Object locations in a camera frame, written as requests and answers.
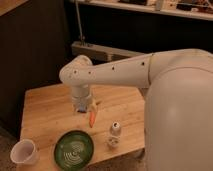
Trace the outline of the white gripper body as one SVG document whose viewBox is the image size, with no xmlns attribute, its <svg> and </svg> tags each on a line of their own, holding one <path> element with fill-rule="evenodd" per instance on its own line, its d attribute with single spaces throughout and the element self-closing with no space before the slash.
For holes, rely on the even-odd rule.
<svg viewBox="0 0 213 171">
<path fill-rule="evenodd" d="M 73 86 L 71 90 L 71 99 L 75 110 L 84 107 L 86 111 L 92 103 L 92 93 L 89 85 Z"/>
</svg>

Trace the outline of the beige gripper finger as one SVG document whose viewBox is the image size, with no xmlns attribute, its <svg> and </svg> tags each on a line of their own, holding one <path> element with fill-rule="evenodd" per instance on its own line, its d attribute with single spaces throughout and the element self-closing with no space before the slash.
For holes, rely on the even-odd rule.
<svg viewBox="0 0 213 171">
<path fill-rule="evenodd" d="M 93 112 L 93 113 L 98 112 L 98 105 L 95 101 L 93 101 L 92 104 L 90 105 L 90 111 Z"/>
</svg>

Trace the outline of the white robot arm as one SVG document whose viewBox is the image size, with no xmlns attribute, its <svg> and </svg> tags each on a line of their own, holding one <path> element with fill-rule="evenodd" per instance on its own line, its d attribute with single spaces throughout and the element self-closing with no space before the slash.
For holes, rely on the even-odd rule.
<svg viewBox="0 0 213 171">
<path fill-rule="evenodd" d="M 76 107 L 88 105 L 92 84 L 145 93 L 147 171 L 213 171 L 213 53 L 171 50 L 100 65 L 79 55 L 59 78 Z"/>
</svg>

